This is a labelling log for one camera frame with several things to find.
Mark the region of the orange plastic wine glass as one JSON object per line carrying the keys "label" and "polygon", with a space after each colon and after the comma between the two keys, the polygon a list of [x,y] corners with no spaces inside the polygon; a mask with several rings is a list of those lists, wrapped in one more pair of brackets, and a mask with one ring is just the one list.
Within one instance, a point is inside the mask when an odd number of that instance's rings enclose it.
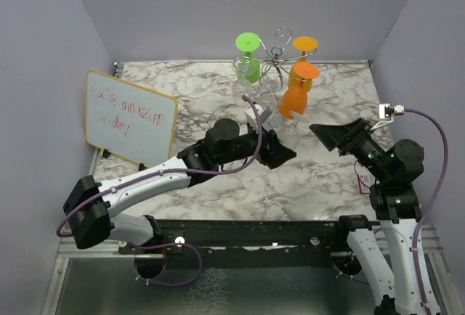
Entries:
{"label": "orange plastic wine glass", "polygon": [[280,114],[287,119],[291,119],[291,111],[300,115],[304,114],[307,107],[307,94],[312,88],[313,81],[320,75],[318,68],[310,62],[298,62],[295,64],[294,70],[300,77],[300,82],[288,87],[278,108]]}

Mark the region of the green plastic wine glass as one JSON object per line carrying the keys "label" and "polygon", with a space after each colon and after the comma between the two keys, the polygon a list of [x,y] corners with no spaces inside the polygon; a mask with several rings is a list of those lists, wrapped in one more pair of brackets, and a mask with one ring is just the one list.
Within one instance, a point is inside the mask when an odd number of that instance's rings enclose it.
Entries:
{"label": "green plastic wine glass", "polygon": [[235,45],[243,53],[239,63],[248,66],[243,72],[244,78],[250,84],[256,83],[260,78],[260,63],[254,52],[261,46],[260,37],[252,32],[241,33],[236,38]]}

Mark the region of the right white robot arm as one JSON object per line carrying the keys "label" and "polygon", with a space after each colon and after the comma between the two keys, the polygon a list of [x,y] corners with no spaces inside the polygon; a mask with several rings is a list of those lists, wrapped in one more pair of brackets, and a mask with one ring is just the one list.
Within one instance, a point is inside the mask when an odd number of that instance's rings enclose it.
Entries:
{"label": "right white robot arm", "polygon": [[342,216],[333,235],[341,250],[351,250],[376,303],[375,314],[440,314],[424,257],[422,213],[413,181],[424,171],[424,149],[401,139],[383,150],[363,118],[336,126],[312,124],[310,130],[328,151],[353,155],[374,176],[369,199],[389,249],[385,258],[364,216]]}

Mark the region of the yellow plastic wine glass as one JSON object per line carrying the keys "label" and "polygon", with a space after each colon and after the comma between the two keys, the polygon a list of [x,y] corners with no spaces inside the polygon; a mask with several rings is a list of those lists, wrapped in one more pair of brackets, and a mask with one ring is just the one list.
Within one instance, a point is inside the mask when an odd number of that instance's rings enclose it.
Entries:
{"label": "yellow plastic wine glass", "polygon": [[291,67],[291,71],[288,76],[288,87],[292,87],[300,82],[300,77],[296,74],[294,66],[298,62],[309,62],[307,57],[316,52],[318,48],[318,41],[313,37],[300,36],[293,40],[293,47],[296,50],[301,51],[302,54]]}

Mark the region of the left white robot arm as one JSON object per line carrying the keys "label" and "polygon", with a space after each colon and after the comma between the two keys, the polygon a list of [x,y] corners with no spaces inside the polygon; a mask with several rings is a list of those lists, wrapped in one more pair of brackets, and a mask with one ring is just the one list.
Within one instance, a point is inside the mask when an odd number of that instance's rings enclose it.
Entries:
{"label": "left white robot arm", "polygon": [[277,168],[296,157],[299,140],[290,126],[267,131],[250,125],[241,134],[234,120],[218,120],[202,140],[162,164],[114,180],[97,182],[91,175],[79,179],[63,206],[70,234],[79,249],[105,240],[126,240],[152,253],[161,242],[153,218],[129,216],[126,209],[222,175],[222,166],[234,161],[257,160]]}

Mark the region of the clear wine glass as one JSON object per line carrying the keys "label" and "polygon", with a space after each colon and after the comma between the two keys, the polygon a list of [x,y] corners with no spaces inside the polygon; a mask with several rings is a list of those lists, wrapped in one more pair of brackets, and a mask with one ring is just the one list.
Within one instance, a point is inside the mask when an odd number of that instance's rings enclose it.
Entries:
{"label": "clear wine glass", "polygon": [[280,143],[290,150],[295,151],[302,139],[302,134],[298,130],[298,122],[302,120],[302,115],[297,112],[290,112],[291,119],[287,119],[276,130]]}
{"label": "clear wine glass", "polygon": [[279,73],[266,73],[259,79],[259,85],[270,93],[276,93],[283,89],[283,77]]}

